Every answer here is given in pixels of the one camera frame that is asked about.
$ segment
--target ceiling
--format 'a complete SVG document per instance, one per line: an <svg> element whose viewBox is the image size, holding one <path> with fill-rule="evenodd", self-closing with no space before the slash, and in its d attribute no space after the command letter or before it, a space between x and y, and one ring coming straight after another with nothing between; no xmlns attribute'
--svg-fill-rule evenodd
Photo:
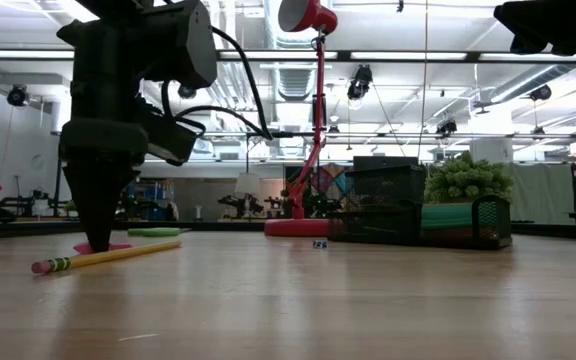
<svg viewBox="0 0 576 360"><path fill-rule="evenodd" d="M72 12L63 11L64 7L70 9L72 1L0 0L0 49L68 49L69 46L59 40L55 33L62 25L74 19ZM273 2L278 1L280 0L206 0L205 4L213 10L213 19L219 19L218 25L228 26L231 35L236 36L244 49L258 50L277 48L277 43L272 41L272 37L267 33L269 25L264 18L264 6L271 6L269 9L272 9L272 6L276 5L273 5ZM492 18L494 6L501 3L503 1L500 0L430 0L426 34L425 1L406 0L403 13L397 13L392 1L332 0L331 7L339 18L339 26L328 37L327 50L424 51L427 45L429 51L507 52L512 34ZM272 69L276 64L251 64L266 117L279 126L299 125L302 129L307 129L311 105L308 101L287 102L277 93L278 70ZM444 119L444 115L437 112L459 97L472 96L473 90L478 88L500 87L526 71L534 70L536 66L546 67L530 64L368 64L373 72L374 83L363 98L361 106L352 109L348 107L345 93L358 64L328 64L325 75L327 114L339 118L338 123L343 124L340 130L396 130L400 133L418 133L421 131L423 119L432 133L437 122ZM220 77L225 88L235 96L233 77L227 77L223 70L220 65ZM67 81L72 78L72 62L0 61L0 87L7 86L2 80L7 74L57 74L63 77L67 85ZM248 86L243 72L235 72L235 76L241 76L237 81L243 81ZM35 84L33 80L29 80L33 83L29 90L35 95L59 99L67 94L67 86L59 83L45 84L41 81L44 80L37 80ZM512 99L503 105L490 108L494 116L487 115L487 127L483 129L490 133L529 133L536 121L540 125L556 125L551 126L550 133L576 133L576 118L568 119L576 114L576 69L548 85L553 90L553 96L548 101L537 102L536 111L532 101ZM160 100L159 84L147 84L145 91L152 102L157 103ZM173 86L170 95L175 111L215 101L214 95L211 97L205 90L200 90L192 100L182 100ZM459 131L467 132L473 119L479 115L468 110L467 100L461 100L457 105L453 106L445 117L454 118ZM206 123L210 131L243 130L238 129L236 122L217 121L219 117L214 114L200 114L196 119ZM478 129L478 132L481 132L482 127L479 126ZM370 146L369 139L353 139L352 142L364 147ZM424 151L437 148L439 144L433 145L433 142L432 139L425 142ZM561 148L571 142L573 140L553 141L548 149ZM416 149L415 142L407 143L406 146L410 149ZM515 143L525 146L526 141L516 140Z"/></svg>

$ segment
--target wooden table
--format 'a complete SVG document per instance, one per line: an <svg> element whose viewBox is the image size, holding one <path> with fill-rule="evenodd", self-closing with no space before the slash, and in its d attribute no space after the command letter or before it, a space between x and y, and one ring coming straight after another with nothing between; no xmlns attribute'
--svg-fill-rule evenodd
<svg viewBox="0 0 576 360"><path fill-rule="evenodd" d="M179 250L30 274L82 239L0 240L0 359L576 359L576 241L321 250L191 232Z"/></svg>

